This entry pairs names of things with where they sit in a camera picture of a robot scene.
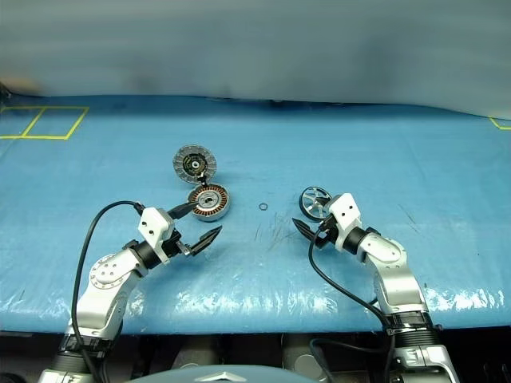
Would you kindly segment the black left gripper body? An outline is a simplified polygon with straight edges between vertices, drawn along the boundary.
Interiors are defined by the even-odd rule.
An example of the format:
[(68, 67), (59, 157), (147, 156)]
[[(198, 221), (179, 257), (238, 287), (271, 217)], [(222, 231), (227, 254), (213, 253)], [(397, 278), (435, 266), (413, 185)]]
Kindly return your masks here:
[(170, 259), (178, 254), (189, 256), (192, 254), (191, 247), (180, 241), (181, 233), (174, 229), (168, 239), (163, 242), (163, 251)]

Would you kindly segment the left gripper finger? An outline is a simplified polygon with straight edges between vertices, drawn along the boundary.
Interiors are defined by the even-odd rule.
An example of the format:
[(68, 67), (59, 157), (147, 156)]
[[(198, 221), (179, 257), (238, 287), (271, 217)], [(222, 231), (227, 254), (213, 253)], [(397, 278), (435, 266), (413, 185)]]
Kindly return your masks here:
[(188, 213), (193, 211), (197, 205), (197, 202), (187, 202), (182, 203), (180, 205), (177, 205), (173, 207), (171, 210), (167, 211), (167, 214), (172, 219), (181, 219), (185, 217)]
[(219, 233), (222, 231), (223, 226), (220, 225), (218, 227), (215, 227), (211, 229), (210, 231), (207, 231), (204, 233), (197, 243), (190, 246), (188, 249), (188, 255), (196, 256), (201, 251), (205, 250), (208, 246), (210, 246), (213, 241), (216, 239), (216, 237), (219, 235)]

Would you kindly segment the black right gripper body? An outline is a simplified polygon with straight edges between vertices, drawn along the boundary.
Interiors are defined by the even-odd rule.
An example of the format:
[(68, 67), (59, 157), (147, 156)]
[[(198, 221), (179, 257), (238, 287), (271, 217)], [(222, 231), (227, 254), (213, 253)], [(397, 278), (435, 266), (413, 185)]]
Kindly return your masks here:
[(335, 217), (326, 217), (319, 223), (319, 234), (315, 240), (315, 245), (318, 248), (323, 248), (328, 243), (336, 243), (339, 237), (339, 230), (337, 228), (337, 220)]

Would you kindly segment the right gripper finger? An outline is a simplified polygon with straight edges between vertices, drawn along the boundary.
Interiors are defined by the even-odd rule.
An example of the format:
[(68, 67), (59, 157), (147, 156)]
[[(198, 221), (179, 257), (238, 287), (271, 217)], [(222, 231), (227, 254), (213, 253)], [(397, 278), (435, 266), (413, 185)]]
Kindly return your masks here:
[(293, 224), (295, 225), (298, 232), (303, 235), (307, 240), (316, 242), (317, 238), (319, 237), (316, 233), (313, 232), (313, 230), (302, 220), (292, 218), (291, 219)]

